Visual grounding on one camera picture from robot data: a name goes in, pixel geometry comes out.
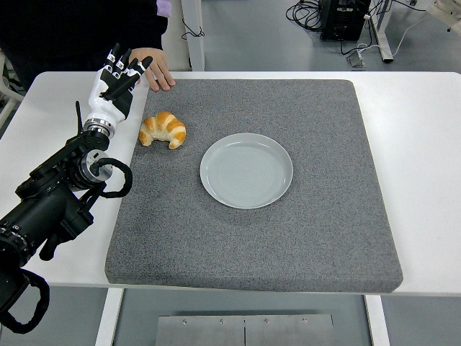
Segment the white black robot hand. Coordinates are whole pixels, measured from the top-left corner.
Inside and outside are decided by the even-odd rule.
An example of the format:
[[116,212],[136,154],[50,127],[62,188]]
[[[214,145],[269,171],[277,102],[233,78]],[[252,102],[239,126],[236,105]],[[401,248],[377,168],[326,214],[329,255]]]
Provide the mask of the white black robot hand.
[[150,56],[129,61],[130,54],[131,50],[122,53],[120,44],[108,53],[93,83],[84,129],[104,128],[112,137],[118,124],[127,119],[135,85],[153,62]]

